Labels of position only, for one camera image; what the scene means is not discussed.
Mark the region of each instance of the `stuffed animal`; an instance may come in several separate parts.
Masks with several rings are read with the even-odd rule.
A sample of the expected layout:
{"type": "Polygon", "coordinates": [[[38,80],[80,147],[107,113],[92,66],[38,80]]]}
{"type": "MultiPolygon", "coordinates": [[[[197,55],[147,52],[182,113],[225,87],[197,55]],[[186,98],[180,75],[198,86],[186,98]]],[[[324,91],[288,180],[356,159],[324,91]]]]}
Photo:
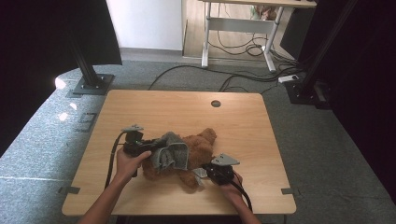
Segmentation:
{"type": "Polygon", "coordinates": [[[182,137],[181,140],[188,147],[187,170],[175,169],[173,166],[169,166],[160,171],[154,167],[152,160],[147,158],[142,161],[144,177],[149,180],[158,180],[169,175],[177,174],[186,186],[190,189],[197,189],[199,183],[192,170],[200,168],[202,164],[211,162],[213,144],[216,138],[216,133],[211,128],[207,128],[197,135],[182,137]]]}

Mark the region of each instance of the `desk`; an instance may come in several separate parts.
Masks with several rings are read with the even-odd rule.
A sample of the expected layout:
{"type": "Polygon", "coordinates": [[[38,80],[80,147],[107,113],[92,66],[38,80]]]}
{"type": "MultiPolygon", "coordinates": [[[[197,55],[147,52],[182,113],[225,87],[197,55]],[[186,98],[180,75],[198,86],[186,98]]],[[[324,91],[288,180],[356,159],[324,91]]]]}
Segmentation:
{"type": "Polygon", "coordinates": [[[269,34],[266,46],[262,46],[265,61],[267,61],[268,69],[274,73],[276,68],[272,60],[270,49],[274,42],[276,30],[282,17],[284,7],[316,7],[314,1],[307,0],[200,0],[207,3],[206,22],[205,22],[205,42],[202,50],[202,67],[208,66],[209,54],[209,31],[228,31],[228,32],[244,32],[255,34],[269,34]],[[267,5],[279,7],[276,19],[274,21],[254,21],[254,20],[237,20],[229,18],[213,18],[210,16],[212,3],[225,4],[241,4],[241,5],[267,5]]]}
{"type": "MultiPolygon", "coordinates": [[[[224,152],[241,162],[234,169],[244,177],[254,213],[295,212],[293,196],[281,191],[290,185],[258,93],[110,91],[72,183],[80,191],[67,195],[65,215],[83,215],[102,193],[114,140],[120,129],[135,123],[145,128],[144,139],[168,131],[186,136],[213,128],[218,136],[214,155],[224,152]],[[212,101],[220,101],[220,107],[212,106],[212,101]]],[[[138,177],[123,190],[113,215],[236,214],[218,186],[209,179],[203,182],[204,189],[190,192],[176,175],[149,181],[139,169],[138,177]]]]}

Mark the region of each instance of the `white desk leg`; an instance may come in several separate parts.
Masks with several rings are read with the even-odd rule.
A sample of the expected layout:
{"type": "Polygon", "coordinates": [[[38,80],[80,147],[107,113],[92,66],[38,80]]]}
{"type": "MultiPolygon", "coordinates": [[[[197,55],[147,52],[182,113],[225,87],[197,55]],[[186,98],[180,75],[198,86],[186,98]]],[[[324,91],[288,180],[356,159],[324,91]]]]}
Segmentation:
{"type": "Polygon", "coordinates": [[[202,50],[202,67],[206,68],[208,64],[208,54],[209,54],[209,22],[210,22],[210,8],[212,4],[208,2],[207,5],[207,13],[206,13],[206,24],[205,24],[205,41],[204,41],[204,48],[202,50]]]}
{"type": "Polygon", "coordinates": [[[273,26],[271,34],[268,38],[267,44],[266,44],[266,46],[262,46],[262,51],[264,52],[265,61],[267,61],[268,69],[270,70],[271,73],[276,72],[276,69],[274,66],[274,62],[272,61],[270,49],[274,42],[276,30],[277,30],[277,27],[279,26],[280,18],[282,17],[282,13],[283,13],[283,7],[279,7],[279,10],[277,11],[276,19],[274,21],[274,26],[273,26]]]}

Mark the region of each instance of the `white power strip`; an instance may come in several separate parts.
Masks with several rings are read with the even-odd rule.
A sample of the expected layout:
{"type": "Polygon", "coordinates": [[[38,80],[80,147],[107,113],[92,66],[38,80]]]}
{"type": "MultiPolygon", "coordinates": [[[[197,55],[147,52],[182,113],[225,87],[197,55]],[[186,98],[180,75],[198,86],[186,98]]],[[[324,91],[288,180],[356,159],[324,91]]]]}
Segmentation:
{"type": "Polygon", "coordinates": [[[291,76],[286,76],[286,77],[280,77],[279,83],[283,83],[283,82],[287,82],[287,81],[294,81],[299,79],[299,77],[297,77],[296,75],[291,75],[291,76]]]}

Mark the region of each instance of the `brown fur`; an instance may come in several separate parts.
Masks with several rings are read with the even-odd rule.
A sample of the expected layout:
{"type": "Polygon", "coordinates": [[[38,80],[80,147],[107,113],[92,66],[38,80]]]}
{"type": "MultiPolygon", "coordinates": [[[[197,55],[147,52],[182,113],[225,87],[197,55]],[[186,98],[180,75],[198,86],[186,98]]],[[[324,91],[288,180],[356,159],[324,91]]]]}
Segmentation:
{"type": "Polygon", "coordinates": [[[207,128],[197,135],[190,135],[182,138],[190,151],[187,171],[175,170],[170,167],[159,173],[153,167],[151,160],[145,159],[142,162],[143,175],[146,179],[157,180],[172,174],[177,174],[181,181],[190,189],[198,188],[198,182],[196,181],[195,174],[192,170],[199,168],[202,164],[209,163],[212,160],[212,146],[216,137],[215,131],[207,128]]]}

